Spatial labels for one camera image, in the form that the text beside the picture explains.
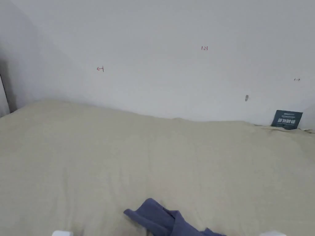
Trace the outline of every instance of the blue cloth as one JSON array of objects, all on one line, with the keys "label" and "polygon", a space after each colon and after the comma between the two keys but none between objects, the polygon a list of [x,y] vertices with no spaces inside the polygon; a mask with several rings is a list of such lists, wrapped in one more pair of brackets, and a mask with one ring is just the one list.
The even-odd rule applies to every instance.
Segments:
[{"label": "blue cloth", "polygon": [[208,228],[199,232],[184,220],[179,211],[169,211],[152,198],[147,199],[138,210],[127,209],[124,214],[154,236],[223,236]]}]

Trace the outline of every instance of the bed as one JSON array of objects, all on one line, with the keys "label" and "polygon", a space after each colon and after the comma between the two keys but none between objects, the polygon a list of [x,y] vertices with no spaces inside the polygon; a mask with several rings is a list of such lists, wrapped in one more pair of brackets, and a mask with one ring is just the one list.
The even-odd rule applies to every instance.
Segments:
[{"label": "bed", "polygon": [[313,236],[315,134],[42,101],[0,118],[0,235],[146,235],[154,198],[199,230]]}]

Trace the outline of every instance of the white object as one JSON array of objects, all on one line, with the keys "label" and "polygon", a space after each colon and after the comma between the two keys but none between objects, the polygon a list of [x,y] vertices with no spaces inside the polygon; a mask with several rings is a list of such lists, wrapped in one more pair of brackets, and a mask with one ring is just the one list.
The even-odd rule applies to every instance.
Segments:
[{"label": "white object", "polygon": [[286,236],[286,235],[277,231],[269,231],[269,232],[260,234],[260,236]]},{"label": "white object", "polygon": [[56,230],[52,236],[73,236],[72,232]]}]

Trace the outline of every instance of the red handwritten mark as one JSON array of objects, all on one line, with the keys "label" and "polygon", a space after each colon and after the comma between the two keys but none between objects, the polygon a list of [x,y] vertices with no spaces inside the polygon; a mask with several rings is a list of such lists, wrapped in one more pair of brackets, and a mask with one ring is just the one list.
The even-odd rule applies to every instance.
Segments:
[{"label": "red handwritten mark", "polygon": [[102,68],[98,68],[98,67],[97,67],[97,70],[100,70],[100,69],[102,69],[102,70],[103,70],[103,72],[104,72],[104,66],[103,66]]}]

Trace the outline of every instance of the card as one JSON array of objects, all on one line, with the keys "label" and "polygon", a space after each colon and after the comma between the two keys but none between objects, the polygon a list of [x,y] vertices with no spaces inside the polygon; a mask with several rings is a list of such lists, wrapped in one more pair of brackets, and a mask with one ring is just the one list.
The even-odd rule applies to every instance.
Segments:
[{"label": "card", "polygon": [[303,112],[277,110],[271,126],[297,129]]}]

